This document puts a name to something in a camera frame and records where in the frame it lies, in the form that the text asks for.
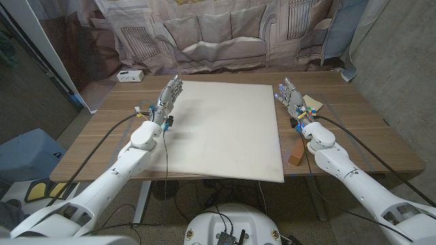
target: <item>yellow object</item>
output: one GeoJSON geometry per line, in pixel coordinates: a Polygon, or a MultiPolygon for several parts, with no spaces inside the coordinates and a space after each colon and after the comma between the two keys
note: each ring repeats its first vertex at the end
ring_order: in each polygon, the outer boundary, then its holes
{"type": "Polygon", "coordinates": [[[301,119],[303,116],[306,116],[306,112],[303,112],[300,116],[298,116],[298,119],[301,119]]]}
{"type": "MultiPolygon", "coordinates": [[[[53,190],[50,192],[50,196],[54,197],[64,186],[66,185],[66,183],[59,183],[57,184],[53,190]]],[[[62,192],[62,194],[59,196],[59,198],[63,197],[63,194],[65,194],[65,191],[62,192]]]]}
{"type": "Polygon", "coordinates": [[[27,195],[27,201],[43,198],[45,196],[46,187],[47,185],[44,182],[36,184],[27,195]]]}
{"type": "Polygon", "coordinates": [[[145,118],[145,120],[149,120],[149,118],[148,118],[148,116],[145,116],[144,114],[141,114],[141,113],[138,113],[138,114],[136,114],[136,116],[137,117],[143,117],[143,118],[145,118]]]}
{"type": "Polygon", "coordinates": [[[323,103],[312,99],[308,95],[303,96],[303,99],[306,102],[306,106],[308,108],[314,109],[315,111],[318,111],[323,106],[323,103]]]}

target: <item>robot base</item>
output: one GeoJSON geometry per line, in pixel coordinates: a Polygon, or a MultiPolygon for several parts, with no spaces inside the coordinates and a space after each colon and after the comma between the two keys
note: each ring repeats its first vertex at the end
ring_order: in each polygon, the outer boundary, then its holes
{"type": "MultiPolygon", "coordinates": [[[[239,242],[242,230],[245,230],[243,245],[281,245],[279,230],[276,224],[264,213],[241,203],[225,203],[218,205],[219,212],[226,215],[233,224],[234,241],[239,242]]],[[[211,207],[207,211],[216,212],[211,207]]],[[[230,234],[232,226],[224,217],[227,233],[230,234]]],[[[221,232],[225,229],[220,215],[201,213],[188,225],[185,232],[184,245],[219,244],[221,232]]]]}

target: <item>black cable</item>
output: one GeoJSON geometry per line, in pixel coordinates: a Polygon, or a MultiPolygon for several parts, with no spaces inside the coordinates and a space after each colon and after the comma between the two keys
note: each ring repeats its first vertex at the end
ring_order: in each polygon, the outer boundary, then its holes
{"type": "MultiPolygon", "coordinates": [[[[121,123],[125,122],[126,120],[129,120],[130,118],[136,116],[138,113],[132,114],[123,120],[119,121],[116,125],[114,125],[109,131],[103,136],[103,138],[98,142],[98,144],[94,147],[94,149],[89,153],[89,155],[86,157],[86,159],[83,161],[83,163],[80,165],[80,167],[76,170],[76,172],[71,176],[71,178],[67,181],[67,183],[62,187],[62,189],[52,198],[52,200],[47,204],[46,207],[51,206],[58,198],[61,196],[61,194],[64,192],[64,190],[70,186],[70,184],[73,182],[74,178],[82,171],[82,168],[88,163],[88,160],[93,156],[94,152],[103,144],[104,140],[114,131],[115,128],[117,128],[121,123]]],[[[141,114],[149,116],[150,113],[148,112],[141,112],[141,114]]]]}
{"type": "Polygon", "coordinates": [[[163,145],[165,146],[165,155],[166,155],[166,173],[165,173],[165,186],[163,188],[163,200],[166,200],[166,181],[168,179],[168,149],[166,148],[165,142],[165,131],[163,132],[163,145]]]}
{"type": "Polygon", "coordinates": [[[232,223],[232,221],[230,220],[229,217],[227,217],[225,214],[222,214],[222,213],[219,213],[219,212],[213,212],[213,211],[204,211],[204,212],[201,212],[199,214],[206,214],[206,213],[219,214],[220,216],[224,216],[226,219],[228,219],[230,224],[231,224],[231,226],[232,226],[232,230],[230,231],[230,235],[233,234],[233,223],[232,223]]]}
{"type": "Polygon", "coordinates": [[[422,193],[420,190],[418,190],[414,185],[410,184],[409,181],[401,177],[394,169],[391,168],[385,161],[383,161],[379,156],[377,156],[371,149],[368,148],[363,142],[361,142],[352,132],[348,131],[344,126],[340,125],[339,123],[326,118],[325,116],[314,116],[314,118],[321,118],[324,120],[327,120],[328,122],[338,126],[340,129],[344,130],[346,133],[348,133],[353,139],[355,139],[365,150],[367,150],[371,155],[373,155],[383,166],[385,166],[389,171],[391,171],[397,178],[399,178],[404,184],[406,184],[408,187],[410,187],[416,194],[418,194],[420,197],[422,197],[427,203],[432,205],[436,208],[436,203],[431,201],[424,193],[422,193]]]}
{"type": "MultiPolygon", "coordinates": [[[[225,189],[232,190],[232,187],[234,189],[234,185],[233,184],[223,184],[223,183],[221,183],[221,181],[223,181],[223,180],[217,180],[217,183],[219,184],[219,189],[218,188],[215,188],[215,189],[217,190],[217,193],[222,194],[227,199],[227,201],[229,201],[229,199],[231,198],[230,195],[225,196],[225,193],[223,192],[223,190],[225,190],[225,189]]],[[[241,192],[245,191],[248,194],[250,194],[251,196],[255,197],[255,201],[257,202],[257,205],[253,205],[252,203],[250,203],[250,206],[256,206],[260,210],[264,209],[264,206],[261,203],[262,198],[260,197],[259,188],[256,189],[252,186],[238,184],[236,189],[237,189],[237,191],[241,191],[241,192]]]]}
{"type": "Polygon", "coordinates": [[[136,232],[136,235],[138,235],[138,237],[139,237],[139,245],[142,245],[142,238],[141,238],[141,235],[139,234],[139,232],[136,231],[135,228],[131,228],[131,229],[134,230],[134,231],[136,232]]]}
{"type": "Polygon", "coordinates": [[[260,180],[258,180],[258,182],[259,182],[259,190],[260,190],[260,194],[262,194],[262,199],[264,200],[265,214],[268,215],[268,210],[266,209],[266,201],[265,201],[264,192],[262,191],[262,187],[260,186],[260,180]]]}
{"type": "Polygon", "coordinates": [[[197,184],[195,183],[195,182],[186,182],[186,183],[184,183],[184,184],[182,184],[179,188],[178,188],[178,190],[177,190],[177,192],[176,192],[176,195],[174,196],[174,205],[176,206],[176,209],[177,209],[177,211],[183,216],[183,218],[185,218],[185,220],[189,223],[189,222],[191,222],[183,213],[182,213],[182,211],[180,210],[180,208],[178,207],[178,205],[177,205],[177,194],[178,194],[178,192],[182,189],[182,187],[184,187],[185,185],[187,185],[187,184],[194,184],[195,186],[196,186],[196,196],[197,196],[197,202],[198,202],[198,205],[201,207],[201,208],[203,208],[203,206],[202,206],[202,204],[200,203],[200,200],[198,199],[198,186],[197,186],[197,184]]]}
{"type": "Polygon", "coordinates": [[[111,226],[109,226],[109,227],[102,227],[102,228],[99,228],[99,229],[94,229],[94,230],[92,230],[92,231],[88,231],[88,232],[84,233],[83,235],[81,235],[80,237],[83,237],[83,236],[86,236],[86,235],[89,235],[89,234],[95,233],[95,232],[97,232],[97,231],[103,231],[103,230],[105,230],[105,229],[111,229],[111,228],[124,227],[124,226],[130,226],[130,227],[133,228],[134,225],[135,225],[135,226],[161,226],[161,225],[163,225],[164,223],[165,223],[165,221],[162,222],[162,223],[160,223],[160,224],[124,223],[124,224],[118,224],[118,225],[111,225],[111,226]]]}
{"type": "Polygon", "coordinates": [[[135,209],[135,207],[133,206],[133,205],[131,205],[131,204],[123,204],[123,205],[121,205],[121,206],[119,206],[112,214],[110,214],[109,215],[109,218],[106,220],[106,222],[102,225],[102,227],[104,227],[108,222],[109,222],[109,220],[110,220],[110,218],[112,218],[112,216],[115,214],[115,212],[116,211],[119,211],[122,207],[124,207],[124,206],[129,206],[129,207],[131,207],[131,208],[133,208],[134,209],[134,211],[136,211],[136,209],[135,209]]]}
{"type": "MultiPolygon", "coordinates": [[[[300,136],[301,136],[301,140],[304,142],[305,139],[304,139],[304,137],[302,136],[301,133],[300,133],[300,136]]],[[[312,182],[313,182],[313,186],[315,187],[315,190],[318,192],[318,194],[320,195],[320,197],[321,197],[321,198],[322,198],[326,203],[332,205],[333,207],[335,207],[335,208],[337,208],[337,209],[339,209],[339,210],[341,210],[341,211],[343,211],[343,212],[346,212],[346,213],[348,213],[348,214],[351,214],[351,215],[354,215],[354,216],[356,216],[356,217],[362,218],[362,219],[364,219],[364,220],[366,220],[366,221],[369,221],[369,222],[375,223],[375,224],[377,224],[377,225],[381,225],[382,227],[385,227],[385,228],[387,228],[387,229],[389,229],[389,230],[391,230],[391,231],[393,231],[393,232],[395,232],[395,233],[401,235],[402,237],[404,237],[405,239],[407,239],[409,242],[414,242],[414,241],[412,241],[412,239],[408,238],[406,235],[402,234],[401,232],[399,232],[399,231],[397,231],[397,230],[395,230],[395,229],[393,229],[393,228],[391,228],[391,227],[389,227],[389,226],[387,226],[387,225],[381,224],[381,223],[379,223],[379,222],[377,222],[377,221],[374,221],[374,220],[372,220],[372,219],[369,219],[369,218],[367,218],[367,217],[363,217],[363,216],[361,216],[361,215],[359,215],[359,214],[355,214],[355,213],[353,213],[353,212],[350,212],[350,211],[348,211],[348,210],[345,210],[345,209],[343,209],[343,208],[340,208],[339,206],[336,206],[333,202],[328,201],[328,200],[327,200],[327,199],[326,199],[326,198],[321,194],[320,190],[318,190],[318,187],[317,187],[317,185],[316,185],[316,181],[315,181],[315,177],[314,177],[313,174],[312,174],[312,169],[311,169],[311,164],[310,164],[310,162],[309,162],[309,157],[307,156],[306,146],[305,146],[305,155],[306,155],[306,159],[307,159],[307,165],[309,166],[309,173],[311,174],[311,180],[312,180],[312,182]]]]}
{"type": "Polygon", "coordinates": [[[223,215],[219,212],[217,204],[215,204],[215,208],[217,209],[217,212],[218,212],[219,216],[223,220],[223,223],[224,223],[224,233],[227,233],[227,225],[225,225],[225,221],[224,221],[223,215]]]}

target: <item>table leg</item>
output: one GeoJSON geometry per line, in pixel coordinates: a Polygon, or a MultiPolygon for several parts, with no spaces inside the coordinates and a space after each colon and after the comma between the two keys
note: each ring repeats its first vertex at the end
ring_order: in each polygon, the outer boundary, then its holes
{"type": "Polygon", "coordinates": [[[326,222],[328,220],[327,212],[324,207],[324,203],[322,202],[322,198],[317,191],[318,187],[317,187],[316,179],[315,177],[312,178],[311,176],[306,176],[305,180],[307,186],[309,187],[309,192],[312,197],[313,205],[315,206],[316,214],[318,215],[320,221],[326,222]]]}
{"type": "Polygon", "coordinates": [[[145,211],[145,204],[147,202],[147,199],[149,198],[150,185],[151,181],[142,181],[133,223],[142,222],[142,217],[144,216],[145,211]]]}

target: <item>robot finger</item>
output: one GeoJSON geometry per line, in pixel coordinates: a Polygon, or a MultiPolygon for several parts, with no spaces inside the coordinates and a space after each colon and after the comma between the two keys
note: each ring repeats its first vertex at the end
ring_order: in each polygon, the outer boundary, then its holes
{"type": "Polygon", "coordinates": [[[285,77],[285,82],[286,82],[286,84],[287,84],[288,86],[291,86],[291,85],[292,85],[292,82],[291,82],[291,80],[290,80],[288,77],[285,77]]]}
{"type": "Polygon", "coordinates": [[[174,85],[176,84],[176,82],[177,82],[177,75],[174,76],[174,77],[173,77],[173,78],[168,82],[167,86],[169,86],[170,88],[174,88],[174,85]]]}
{"type": "Polygon", "coordinates": [[[181,79],[176,80],[176,82],[174,83],[175,87],[179,87],[182,86],[183,82],[181,79]]]}
{"type": "Polygon", "coordinates": [[[183,89],[180,88],[180,89],[178,89],[178,90],[175,92],[175,94],[174,94],[174,96],[173,96],[173,99],[172,99],[172,102],[173,102],[173,103],[176,102],[177,97],[180,95],[180,93],[181,93],[182,91],[183,91],[183,89]]]}
{"type": "Polygon", "coordinates": [[[281,95],[275,94],[276,99],[278,99],[281,103],[283,103],[283,105],[285,105],[286,107],[288,107],[289,103],[287,102],[287,100],[285,98],[283,98],[281,95]]]}
{"type": "Polygon", "coordinates": [[[285,100],[290,100],[291,99],[291,94],[288,93],[288,89],[286,87],[286,89],[280,90],[281,95],[283,96],[283,98],[285,100]]]}
{"type": "Polygon", "coordinates": [[[290,89],[288,86],[280,84],[279,85],[280,92],[285,98],[289,98],[291,96],[292,89],[290,89]]]}
{"type": "Polygon", "coordinates": [[[174,84],[174,91],[179,91],[179,90],[181,90],[182,89],[182,80],[178,80],[177,82],[176,82],[176,84],[174,84]]]}
{"type": "Polygon", "coordinates": [[[161,92],[161,96],[160,96],[160,101],[162,103],[168,102],[170,99],[172,99],[173,95],[172,95],[172,91],[170,87],[165,87],[162,92],[161,92]]]}

